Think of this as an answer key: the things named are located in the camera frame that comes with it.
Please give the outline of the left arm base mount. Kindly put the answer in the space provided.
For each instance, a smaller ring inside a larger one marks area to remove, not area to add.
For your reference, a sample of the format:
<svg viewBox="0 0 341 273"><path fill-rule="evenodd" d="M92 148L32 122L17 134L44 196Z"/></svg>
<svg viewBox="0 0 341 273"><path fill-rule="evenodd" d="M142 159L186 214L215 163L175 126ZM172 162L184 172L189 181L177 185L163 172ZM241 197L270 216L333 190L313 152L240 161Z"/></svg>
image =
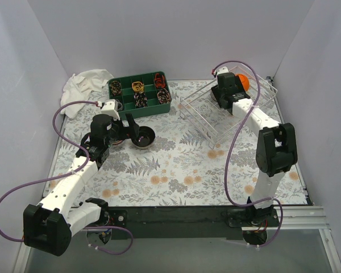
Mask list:
<svg viewBox="0 0 341 273"><path fill-rule="evenodd" d="M108 210L100 216L100 219L95 223L90 224L91 228L98 228L100 226L119 226L126 227L127 211L126 210ZM113 236L115 229L102 228L94 230L86 230L86 238L88 242L95 245L106 245Z"/></svg>

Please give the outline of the olive brown bowl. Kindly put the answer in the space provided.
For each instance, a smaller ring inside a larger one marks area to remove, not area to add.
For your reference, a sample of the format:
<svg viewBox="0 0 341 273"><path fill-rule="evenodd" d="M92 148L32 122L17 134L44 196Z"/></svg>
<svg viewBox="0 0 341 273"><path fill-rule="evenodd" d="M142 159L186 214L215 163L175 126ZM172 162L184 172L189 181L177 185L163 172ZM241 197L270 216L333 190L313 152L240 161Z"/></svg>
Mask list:
<svg viewBox="0 0 341 273"><path fill-rule="evenodd" d="M148 126L140 126L138 136L131 139L133 145L141 150L145 150L152 146L155 140L155 132Z"/></svg>

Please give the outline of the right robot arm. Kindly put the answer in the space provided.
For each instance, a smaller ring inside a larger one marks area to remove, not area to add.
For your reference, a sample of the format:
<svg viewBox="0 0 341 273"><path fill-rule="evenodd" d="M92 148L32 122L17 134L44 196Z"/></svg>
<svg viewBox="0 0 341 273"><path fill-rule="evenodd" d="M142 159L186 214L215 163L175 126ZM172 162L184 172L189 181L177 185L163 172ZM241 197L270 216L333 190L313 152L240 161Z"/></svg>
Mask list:
<svg viewBox="0 0 341 273"><path fill-rule="evenodd" d="M259 175L242 207L245 221L258 226L272 215L279 183L297 162L295 129L291 123L280 123L258 108L239 76L218 72L215 77L217 84L211 91L219 107L241 119L241 126L247 126L257 136L255 160Z"/></svg>

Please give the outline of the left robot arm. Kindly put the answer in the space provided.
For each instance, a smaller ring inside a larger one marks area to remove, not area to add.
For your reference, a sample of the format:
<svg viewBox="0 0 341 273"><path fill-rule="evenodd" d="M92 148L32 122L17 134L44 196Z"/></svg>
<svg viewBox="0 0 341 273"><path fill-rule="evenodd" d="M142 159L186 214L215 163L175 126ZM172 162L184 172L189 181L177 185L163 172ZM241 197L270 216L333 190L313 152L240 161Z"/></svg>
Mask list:
<svg viewBox="0 0 341 273"><path fill-rule="evenodd" d="M112 115L97 114L90 132L81 140L70 165L69 175L61 179L37 205L28 205L23 212L24 244L61 256L72 237L89 225L102 228L109 223L108 203L89 198L78 208L72 205L82 188L98 172L117 141L139 136L139 125L132 114L126 115L128 125Z"/></svg>

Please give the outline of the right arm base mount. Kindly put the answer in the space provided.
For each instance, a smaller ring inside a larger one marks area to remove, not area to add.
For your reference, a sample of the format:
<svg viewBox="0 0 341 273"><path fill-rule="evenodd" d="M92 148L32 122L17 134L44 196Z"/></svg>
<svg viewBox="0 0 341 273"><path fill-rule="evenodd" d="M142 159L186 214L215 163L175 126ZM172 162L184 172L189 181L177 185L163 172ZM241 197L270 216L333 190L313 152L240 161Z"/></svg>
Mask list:
<svg viewBox="0 0 341 273"><path fill-rule="evenodd" d="M277 228L280 224L273 205L264 209L232 207L221 216L230 228L241 228L246 243L256 247L267 242L267 228Z"/></svg>

